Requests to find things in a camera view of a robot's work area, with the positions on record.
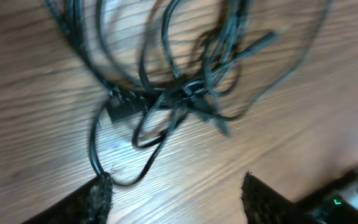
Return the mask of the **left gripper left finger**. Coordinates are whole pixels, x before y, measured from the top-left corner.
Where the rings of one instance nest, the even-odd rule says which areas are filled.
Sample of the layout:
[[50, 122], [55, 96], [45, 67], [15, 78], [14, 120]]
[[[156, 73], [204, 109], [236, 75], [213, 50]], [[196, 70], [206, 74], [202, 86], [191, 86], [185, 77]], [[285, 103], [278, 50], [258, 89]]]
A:
[[112, 207], [112, 178], [104, 172], [23, 224], [106, 224]]

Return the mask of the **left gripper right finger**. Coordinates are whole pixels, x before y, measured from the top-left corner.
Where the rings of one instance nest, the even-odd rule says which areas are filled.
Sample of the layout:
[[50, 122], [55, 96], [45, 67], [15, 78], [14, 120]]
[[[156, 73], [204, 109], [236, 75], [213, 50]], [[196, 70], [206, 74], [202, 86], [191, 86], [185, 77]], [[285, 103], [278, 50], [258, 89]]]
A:
[[241, 199], [248, 224], [319, 224], [250, 172], [244, 177]]

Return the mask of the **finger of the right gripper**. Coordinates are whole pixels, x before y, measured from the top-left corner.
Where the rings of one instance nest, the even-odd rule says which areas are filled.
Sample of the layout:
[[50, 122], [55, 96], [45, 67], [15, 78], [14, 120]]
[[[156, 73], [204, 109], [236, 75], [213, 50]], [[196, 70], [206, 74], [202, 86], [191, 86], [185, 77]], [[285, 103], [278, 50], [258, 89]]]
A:
[[146, 90], [128, 89], [118, 85], [107, 85], [110, 99], [106, 110], [112, 122], [130, 117], [139, 112], [147, 112], [156, 103], [158, 95], [165, 89]]

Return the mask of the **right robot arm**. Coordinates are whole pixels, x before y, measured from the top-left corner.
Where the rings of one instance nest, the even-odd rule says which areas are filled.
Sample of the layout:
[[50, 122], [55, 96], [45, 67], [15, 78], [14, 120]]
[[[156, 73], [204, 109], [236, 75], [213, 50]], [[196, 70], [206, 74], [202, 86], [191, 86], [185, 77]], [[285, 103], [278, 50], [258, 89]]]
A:
[[[112, 122], [138, 112], [148, 115], [152, 108], [171, 110], [172, 123], [146, 145], [155, 146], [156, 150], [139, 176], [129, 182], [112, 179], [112, 184], [117, 187], [134, 187], [145, 177], [165, 141], [189, 113], [212, 120], [216, 112], [204, 96], [196, 93], [177, 93], [163, 100], [131, 93], [117, 107], [111, 102], [104, 106]], [[250, 172], [239, 182], [238, 194], [237, 203], [249, 223], [358, 223], [358, 165], [297, 202], [288, 200]]]

